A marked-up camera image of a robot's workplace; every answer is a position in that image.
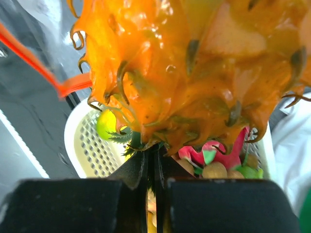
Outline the clear zip bag orange zipper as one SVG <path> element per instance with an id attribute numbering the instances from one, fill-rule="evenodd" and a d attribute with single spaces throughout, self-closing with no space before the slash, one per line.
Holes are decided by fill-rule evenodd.
<path id="1" fill-rule="evenodd" d="M 65 0 L 2 0 L 0 2 L 0 65 L 20 60 L 40 75 L 57 93 L 68 79 L 89 71 L 78 65 L 85 49 L 77 34 L 70 36 L 76 21 Z"/>

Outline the orange toy pineapple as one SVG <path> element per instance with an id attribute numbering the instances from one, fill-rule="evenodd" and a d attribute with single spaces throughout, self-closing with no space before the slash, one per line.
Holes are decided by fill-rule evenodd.
<path id="1" fill-rule="evenodd" d="M 130 128 L 133 150 L 216 140 L 229 154 L 311 84 L 308 0 L 86 0 L 70 33 L 86 50 L 88 105 Z"/>

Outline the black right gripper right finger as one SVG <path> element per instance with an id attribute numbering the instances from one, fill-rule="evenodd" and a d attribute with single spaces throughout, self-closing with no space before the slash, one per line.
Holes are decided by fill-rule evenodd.
<path id="1" fill-rule="evenodd" d="M 298 233 L 298 218 L 271 180 L 197 179 L 165 149 L 154 154 L 159 233 Z"/>

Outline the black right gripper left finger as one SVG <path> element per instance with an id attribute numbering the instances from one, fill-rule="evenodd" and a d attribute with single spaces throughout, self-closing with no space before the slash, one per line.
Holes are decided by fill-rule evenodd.
<path id="1" fill-rule="evenodd" d="M 0 207 L 3 233 L 145 233 L 148 155 L 107 178 L 22 180 Z"/>

